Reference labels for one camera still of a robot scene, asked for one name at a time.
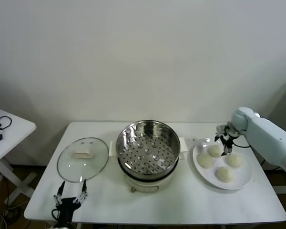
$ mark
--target white wall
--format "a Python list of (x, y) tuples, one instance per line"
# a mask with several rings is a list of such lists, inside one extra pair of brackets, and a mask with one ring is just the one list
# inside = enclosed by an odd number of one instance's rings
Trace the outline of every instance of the white wall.
[(286, 0), (0, 0), (0, 108), (37, 124), (9, 154), (45, 165), (75, 120), (286, 128)]

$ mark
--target white plate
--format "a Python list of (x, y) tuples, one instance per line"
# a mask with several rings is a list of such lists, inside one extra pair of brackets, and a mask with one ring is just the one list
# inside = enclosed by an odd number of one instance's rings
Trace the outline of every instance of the white plate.
[[(240, 168), (233, 168), (229, 166), (225, 161), (227, 156), (221, 156), (220, 158), (212, 157), (214, 159), (214, 165), (212, 168), (203, 168), (199, 165), (197, 161), (197, 156), (202, 153), (207, 154), (208, 146), (214, 145), (214, 144), (220, 145), (223, 150), (223, 146), (220, 142), (214, 143), (214, 142), (198, 141), (198, 143), (195, 144), (195, 147), (193, 149), (193, 161), (194, 161), (194, 164), (198, 172), (208, 182), (222, 189), (237, 190), (237, 189), (244, 187), (250, 180), (251, 173), (252, 173), (251, 166), (245, 160), (245, 157), (243, 157), (242, 154), (237, 151), (238, 150), (237, 147), (233, 147), (232, 154), (239, 155), (242, 158), (243, 165)], [(215, 176), (215, 171), (222, 166), (226, 166), (232, 170), (233, 175), (234, 175), (234, 180), (232, 182), (225, 183)]]

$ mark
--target glass lid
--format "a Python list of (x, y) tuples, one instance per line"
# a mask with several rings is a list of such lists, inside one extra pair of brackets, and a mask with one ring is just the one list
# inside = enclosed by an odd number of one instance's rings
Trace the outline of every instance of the glass lid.
[(99, 174), (109, 158), (105, 142), (95, 137), (79, 139), (67, 146), (57, 162), (59, 175), (69, 182), (82, 182)]

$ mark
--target black device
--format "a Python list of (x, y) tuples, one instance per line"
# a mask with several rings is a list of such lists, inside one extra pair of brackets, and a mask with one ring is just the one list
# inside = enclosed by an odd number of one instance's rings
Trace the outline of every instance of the black device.
[(57, 221), (57, 224), (53, 226), (55, 229), (73, 229), (73, 213), (81, 207), (88, 196), (86, 179), (82, 185), (82, 192), (77, 197), (61, 198), (64, 186), (65, 182), (59, 187), (57, 195), (54, 195), (56, 208), (52, 210), (52, 217)]

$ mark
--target black cable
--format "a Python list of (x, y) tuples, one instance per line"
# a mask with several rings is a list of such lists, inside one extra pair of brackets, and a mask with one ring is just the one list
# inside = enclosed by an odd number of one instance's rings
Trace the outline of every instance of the black cable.
[(276, 167), (276, 168), (274, 168), (274, 169), (271, 169), (271, 171), (273, 171), (273, 170), (277, 170), (278, 168), (280, 168), (280, 166), (278, 166), (278, 167)]
[(9, 119), (9, 120), (10, 120), (10, 123), (9, 123), (6, 127), (4, 127), (4, 128), (0, 128), (0, 130), (4, 130), (4, 129), (10, 127), (11, 123), (13, 122), (13, 120), (12, 120), (10, 117), (8, 117), (8, 116), (1, 116), (1, 117), (0, 117), (0, 120), (1, 120), (2, 118), (7, 118), (7, 119)]
[(29, 223), (28, 223), (28, 225), (24, 228), (24, 229), (27, 229), (29, 226), (30, 226), (30, 224), (31, 224), (31, 220), (29, 221)]
[(250, 146), (239, 146), (239, 145), (235, 144), (233, 141), (232, 141), (232, 143), (233, 143), (233, 145), (235, 145), (235, 146), (237, 146), (239, 148), (250, 148)]
[(6, 206), (5, 206), (5, 210), (8, 209), (8, 206), (9, 206), (9, 196), (10, 196), (10, 191), (9, 191), (9, 185), (8, 185), (8, 180), (6, 179), (6, 177), (4, 177), (4, 180), (5, 180), (5, 184), (6, 184), (6, 190), (8, 192), (8, 197), (7, 197), (7, 202), (6, 202)]
[[(228, 136), (230, 136), (230, 135), (227, 133), (227, 128), (228, 128), (228, 127), (226, 126), (226, 127), (225, 127), (225, 134), (228, 135)], [(239, 145), (237, 145), (237, 144), (234, 143), (232, 136), (230, 136), (230, 138), (231, 138), (231, 141), (232, 141), (233, 145), (235, 145), (236, 147), (239, 147), (239, 148), (250, 148), (250, 146), (239, 146)]]
[(56, 216), (54, 215), (54, 212), (55, 211), (58, 211), (57, 209), (53, 209), (52, 210), (52, 212), (51, 212), (51, 214), (52, 214), (52, 217), (56, 220), (56, 221), (58, 221), (58, 219), (56, 218)]
[(5, 184), (6, 184), (6, 190), (8, 193), (8, 197), (7, 197), (7, 204), (5, 207), (5, 211), (3, 213), (3, 218), (6, 221), (6, 223), (8, 225), (15, 223), (20, 217), (21, 217), (21, 208), (16, 207), (16, 208), (11, 208), (9, 209), (9, 196), (10, 196), (10, 190), (9, 190), (9, 185), (8, 185), (8, 181), (6, 179), (6, 177), (3, 177), (5, 180)]

